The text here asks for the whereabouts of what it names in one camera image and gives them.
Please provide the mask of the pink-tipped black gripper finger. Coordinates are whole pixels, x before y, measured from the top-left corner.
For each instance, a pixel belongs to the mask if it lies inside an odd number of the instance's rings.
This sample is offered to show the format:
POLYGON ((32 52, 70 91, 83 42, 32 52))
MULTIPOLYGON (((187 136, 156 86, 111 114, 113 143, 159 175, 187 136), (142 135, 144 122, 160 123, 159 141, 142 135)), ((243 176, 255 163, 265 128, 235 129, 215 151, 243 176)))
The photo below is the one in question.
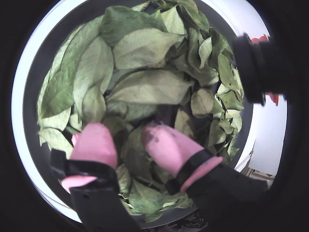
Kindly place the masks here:
POLYGON ((169 193, 186 193, 200 210, 256 203, 268 190, 265 181, 230 168, 222 157, 167 125, 147 125, 142 139, 156 164, 172 175, 166 183, 169 193))
POLYGON ((73 209, 87 231, 141 231, 118 195, 118 156, 109 129, 90 123, 74 139, 69 159, 63 151, 52 149, 50 168, 70 194, 73 209))

